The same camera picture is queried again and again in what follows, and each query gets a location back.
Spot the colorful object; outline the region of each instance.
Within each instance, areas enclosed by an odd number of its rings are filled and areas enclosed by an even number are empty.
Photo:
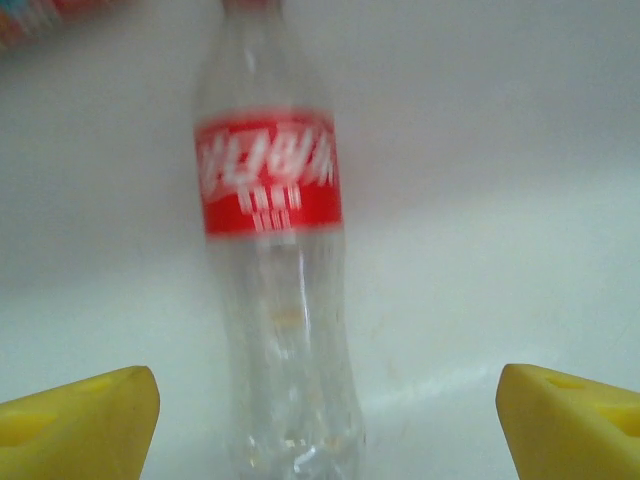
[[[0,0],[0,52],[111,0]]]
[[[160,398],[131,367],[0,405],[2,480],[138,480]]]
[[[342,225],[333,119],[312,110],[258,111],[196,129],[208,235]]]
[[[640,394],[507,365],[496,404],[521,480],[640,479]]]

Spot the hole in yellow block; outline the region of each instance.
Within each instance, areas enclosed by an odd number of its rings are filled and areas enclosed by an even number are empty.
[[[33,440],[56,420],[47,413],[13,413],[0,416],[0,447],[18,447]]]
[[[556,387],[565,390],[584,389],[584,385],[580,385],[578,382],[572,382],[571,380],[566,380],[564,378],[547,378],[547,382],[549,382],[551,385],[555,385]]]
[[[640,438],[640,407],[600,407],[598,411],[625,435]]]
[[[76,387],[79,393],[102,393],[108,389],[113,381],[110,378],[95,378],[86,380]]]

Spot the yellow foam block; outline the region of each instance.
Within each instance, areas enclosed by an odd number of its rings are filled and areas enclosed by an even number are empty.
[[[496,404],[521,480],[640,479],[640,394],[507,365]]]
[[[159,411],[146,367],[0,404],[0,479],[138,480]]]

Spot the bottle bottom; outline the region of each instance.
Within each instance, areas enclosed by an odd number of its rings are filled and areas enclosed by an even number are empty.
[[[362,436],[333,440],[333,446],[296,449],[261,465],[254,458],[237,459],[241,480],[358,480]]]

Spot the clear plastic bottle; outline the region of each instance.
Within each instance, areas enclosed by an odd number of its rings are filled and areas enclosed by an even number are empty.
[[[343,320],[329,96],[280,0],[227,0],[195,141],[231,364],[240,478],[355,480],[364,427]]]

